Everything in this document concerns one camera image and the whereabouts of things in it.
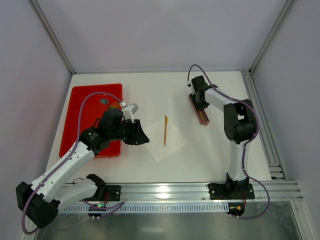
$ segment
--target white gray wall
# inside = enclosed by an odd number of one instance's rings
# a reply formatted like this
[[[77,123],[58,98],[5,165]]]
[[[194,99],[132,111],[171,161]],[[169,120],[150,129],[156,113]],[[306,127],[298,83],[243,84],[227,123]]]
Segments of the white gray wall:
[[[296,1],[254,73],[289,179],[320,226],[320,2]]]
[[[1,239],[17,238],[15,189],[45,170],[70,79],[28,1],[1,1]]]
[[[38,0],[77,73],[249,68],[285,0]]]

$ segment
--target black mounting plate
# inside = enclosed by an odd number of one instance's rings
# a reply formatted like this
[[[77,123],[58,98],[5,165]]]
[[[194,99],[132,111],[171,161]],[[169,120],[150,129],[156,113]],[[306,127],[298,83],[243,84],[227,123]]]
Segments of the black mounting plate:
[[[242,200],[243,195],[240,195],[239,197],[230,197],[226,185],[224,183],[210,183],[208,184],[209,188],[209,194],[211,200]],[[252,184],[248,184],[248,187],[246,190],[244,190],[245,198],[248,199],[255,199],[255,192]]]
[[[86,198],[86,201],[100,201],[103,202],[106,200],[106,195],[108,194],[107,202],[118,202],[120,201],[121,196],[121,186],[120,185],[104,185],[101,188],[101,194],[98,196],[93,196]]]
[[[120,185],[106,185],[106,192],[108,193],[108,201],[120,201],[121,186]]]

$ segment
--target red wire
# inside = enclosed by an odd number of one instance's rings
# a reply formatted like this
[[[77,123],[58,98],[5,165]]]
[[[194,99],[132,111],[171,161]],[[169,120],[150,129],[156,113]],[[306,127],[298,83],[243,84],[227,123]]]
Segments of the red wire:
[[[105,199],[104,199],[104,204],[106,204],[107,200],[108,200],[108,192],[106,192]]]
[[[243,192],[243,195],[244,195],[244,205],[246,205],[246,203],[247,203],[247,198],[246,198],[246,193],[245,192]]]

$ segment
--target wooden stick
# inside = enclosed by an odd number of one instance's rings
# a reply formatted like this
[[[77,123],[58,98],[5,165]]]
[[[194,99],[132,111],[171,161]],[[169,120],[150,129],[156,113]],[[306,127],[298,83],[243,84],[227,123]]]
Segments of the wooden stick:
[[[167,140],[167,124],[168,124],[168,117],[167,115],[164,115],[164,146],[166,146],[166,140]]]

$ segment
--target white panel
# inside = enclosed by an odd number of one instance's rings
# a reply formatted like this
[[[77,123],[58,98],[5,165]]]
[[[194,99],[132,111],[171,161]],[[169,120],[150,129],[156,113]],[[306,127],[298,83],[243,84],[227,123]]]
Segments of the white panel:
[[[70,78],[28,1],[1,1],[1,239],[21,232],[15,189],[45,170]]]
[[[320,226],[320,2],[297,1],[254,74],[285,165]]]
[[[248,98],[238,71],[208,72],[212,82],[222,91],[238,99]],[[109,183],[174,183],[222,182],[230,164],[230,141],[224,132],[224,116],[216,107],[207,113],[210,123],[201,126],[189,101],[191,89],[186,85],[186,72],[75,74],[55,135],[47,170],[59,160],[59,150],[69,105],[75,86],[121,83],[123,100],[136,103],[134,117],[142,128],[151,126],[165,115],[179,128],[188,144],[156,162],[145,145],[122,144],[121,154],[113,158],[97,158],[85,164],[71,179],[96,174]],[[248,153],[248,173],[258,180],[271,180],[260,138],[256,138]]]
[[[249,68],[285,0],[38,0],[76,72]]]

